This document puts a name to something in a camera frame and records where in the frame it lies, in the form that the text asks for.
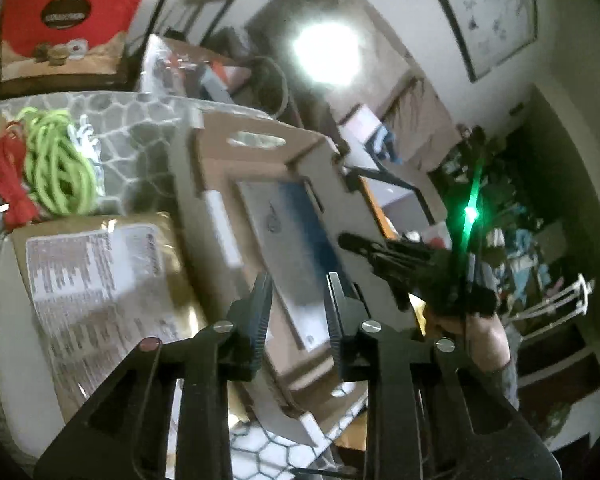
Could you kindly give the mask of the grey sleeve forearm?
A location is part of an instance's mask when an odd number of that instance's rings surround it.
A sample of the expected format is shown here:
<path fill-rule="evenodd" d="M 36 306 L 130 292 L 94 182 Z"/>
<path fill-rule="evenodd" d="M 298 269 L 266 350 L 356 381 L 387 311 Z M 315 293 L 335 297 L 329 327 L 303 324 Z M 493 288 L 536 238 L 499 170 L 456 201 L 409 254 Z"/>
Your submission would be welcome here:
<path fill-rule="evenodd" d="M 509 404 L 518 410 L 520 401 L 518 396 L 517 361 L 510 356 L 504 363 L 494 358 L 485 359 L 480 365 L 480 370 L 489 379 L 492 386 L 501 393 Z"/>

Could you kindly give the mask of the person's right hand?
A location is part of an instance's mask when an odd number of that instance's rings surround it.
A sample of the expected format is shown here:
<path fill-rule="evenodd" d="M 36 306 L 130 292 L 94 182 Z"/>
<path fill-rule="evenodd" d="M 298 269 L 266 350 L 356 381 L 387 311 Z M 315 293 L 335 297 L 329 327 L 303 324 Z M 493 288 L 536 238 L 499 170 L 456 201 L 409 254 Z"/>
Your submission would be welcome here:
<path fill-rule="evenodd" d="M 426 335 L 434 338 L 454 336 L 480 370 L 494 373 L 509 364 L 512 354 L 505 328 L 497 315 L 467 315 L 446 318 L 436 315 L 428 304 L 424 307 Z"/>

